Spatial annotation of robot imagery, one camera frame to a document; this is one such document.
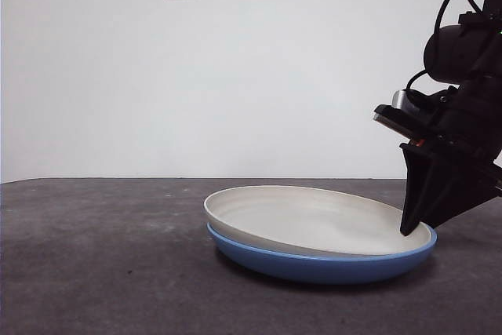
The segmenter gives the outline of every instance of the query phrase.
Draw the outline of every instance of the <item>white plate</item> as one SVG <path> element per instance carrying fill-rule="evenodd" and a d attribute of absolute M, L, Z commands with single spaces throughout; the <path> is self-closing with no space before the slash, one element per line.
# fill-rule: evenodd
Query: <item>white plate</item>
<path fill-rule="evenodd" d="M 431 240 L 420 225 L 399 232 L 402 211 L 367 198 L 317 188 L 231 188 L 204 201 L 218 233 L 245 245 L 306 256 L 376 256 L 418 249 Z"/>

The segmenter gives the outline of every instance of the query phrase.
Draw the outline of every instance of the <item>plate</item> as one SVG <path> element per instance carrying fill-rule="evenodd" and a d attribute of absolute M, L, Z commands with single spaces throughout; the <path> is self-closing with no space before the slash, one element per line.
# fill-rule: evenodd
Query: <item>plate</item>
<path fill-rule="evenodd" d="M 374 257 L 308 257 L 244 245 L 220 235 L 208 224 L 220 251 L 251 270 L 295 282 L 361 284 L 390 279 L 415 268 L 431 253 L 436 234 L 419 249 Z"/>
<path fill-rule="evenodd" d="M 251 186 L 210 195 L 209 223 L 237 243 L 307 257 L 401 254 L 431 245 L 423 223 L 405 237 L 402 211 L 367 198 L 317 188 Z"/>

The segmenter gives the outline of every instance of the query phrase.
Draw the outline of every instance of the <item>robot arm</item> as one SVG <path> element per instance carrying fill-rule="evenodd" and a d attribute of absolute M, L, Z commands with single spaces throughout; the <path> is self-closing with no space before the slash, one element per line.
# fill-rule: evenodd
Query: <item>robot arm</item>
<path fill-rule="evenodd" d="M 440 28 L 448 2 L 425 48 L 425 70 L 392 106 L 375 110 L 375 120 L 410 139 L 400 146 L 408 168 L 404 235 L 420 221 L 436 227 L 502 196 L 502 169 L 493 163 L 502 151 L 502 0 L 482 9 L 469 0 L 477 12 Z M 430 96 L 411 89 L 425 73 L 454 86 Z"/>

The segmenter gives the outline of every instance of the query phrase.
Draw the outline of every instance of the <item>white wall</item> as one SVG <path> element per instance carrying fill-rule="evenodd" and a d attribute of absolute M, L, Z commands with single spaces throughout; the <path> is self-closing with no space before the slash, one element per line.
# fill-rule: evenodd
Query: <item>white wall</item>
<path fill-rule="evenodd" d="M 2 179 L 404 177 L 441 2 L 2 0 Z"/>

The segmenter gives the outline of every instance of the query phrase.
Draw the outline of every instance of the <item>concrete floor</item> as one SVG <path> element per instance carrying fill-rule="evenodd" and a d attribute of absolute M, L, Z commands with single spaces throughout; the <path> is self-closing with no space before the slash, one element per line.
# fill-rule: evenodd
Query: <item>concrete floor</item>
<path fill-rule="evenodd" d="M 309 286 L 216 251 L 203 199 L 249 184 L 400 206 L 401 180 L 45 179 L 2 185 L 2 335 L 498 334 L 502 200 L 438 229 L 426 263 L 365 286 Z"/>

